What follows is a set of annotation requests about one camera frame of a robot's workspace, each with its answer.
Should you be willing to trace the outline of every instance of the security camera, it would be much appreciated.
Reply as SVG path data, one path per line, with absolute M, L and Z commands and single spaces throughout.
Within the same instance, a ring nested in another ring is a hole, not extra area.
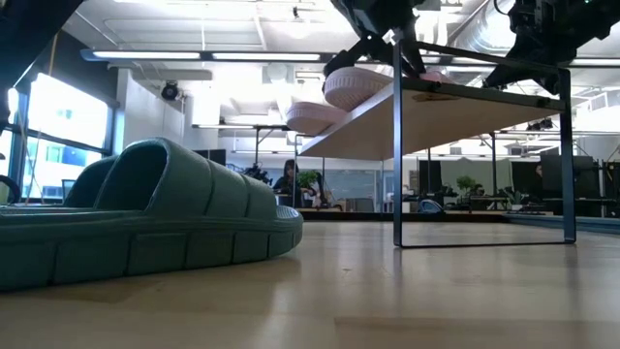
M 166 101 L 178 101 L 183 98 L 183 91 L 178 88 L 178 81 L 166 81 L 162 89 L 162 98 Z

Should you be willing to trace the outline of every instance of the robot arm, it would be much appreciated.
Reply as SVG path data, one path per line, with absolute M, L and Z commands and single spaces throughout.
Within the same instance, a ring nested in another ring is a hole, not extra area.
M 325 75 L 344 66 L 353 66 L 360 55 L 391 64 L 391 48 L 380 45 L 388 30 L 403 34 L 403 70 L 410 78 L 424 73 L 416 40 L 416 17 L 412 8 L 425 0 L 331 0 L 351 23 L 361 40 L 350 51 L 340 52 L 325 66 Z M 558 65 L 576 57 L 576 51 L 594 38 L 604 39 L 612 25 L 620 21 L 618 0 L 515 0 L 508 13 L 511 31 L 516 34 L 508 58 Z M 552 94 L 558 93 L 558 78 L 540 73 L 499 66 L 487 78 L 486 87 L 533 79 Z

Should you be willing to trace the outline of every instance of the metal table leg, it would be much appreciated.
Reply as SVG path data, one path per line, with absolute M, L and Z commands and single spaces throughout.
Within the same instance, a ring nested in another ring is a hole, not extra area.
M 402 44 L 394 44 L 394 245 L 403 246 L 403 89 Z
M 560 100 L 566 105 L 560 113 L 560 149 L 562 150 L 562 198 L 564 241 L 576 242 L 574 217 L 573 113 L 571 106 L 571 72 L 560 70 Z

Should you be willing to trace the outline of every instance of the wooden tabletop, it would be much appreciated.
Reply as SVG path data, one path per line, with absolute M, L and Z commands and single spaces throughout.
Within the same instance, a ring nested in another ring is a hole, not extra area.
M 418 82 L 403 82 L 410 88 L 403 90 L 404 154 L 558 113 L 557 101 L 547 101 L 550 104 L 544 108 L 529 107 L 544 102 L 540 97 L 484 91 L 494 99 L 491 102 L 480 99 L 480 94 L 476 94 L 480 92 L 479 88 L 443 84 L 441 91 L 475 95 L 478 99 L 455 98 L 448 94 L 412 90 Z M 521 105 L 509 103 L 509 99 L 520 101 Z M 391 159 L 392 111 L 393 84 L 390 84 L 348 113 L 341 122 L 315 137 L 302 148 L 300 155 L 372 161 Z

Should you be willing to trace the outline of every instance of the computer monitor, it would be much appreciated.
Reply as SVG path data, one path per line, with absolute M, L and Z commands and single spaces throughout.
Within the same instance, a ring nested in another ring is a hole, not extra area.
M 562 197 L 562 157 L 542 155 L 542 188 L 548 193 Z M 591 156 L 573 157 L 574 194 L 578 198 L 598 198 L 599 173 Z
M 67 196 L 69 196 L 69 192 L 71 191 L 71 188 L 74 187 L 74 184 L 76 184 L 76 182 L 72 179 L 62 180 L 62 201 L 63 202 L 67 200 Z

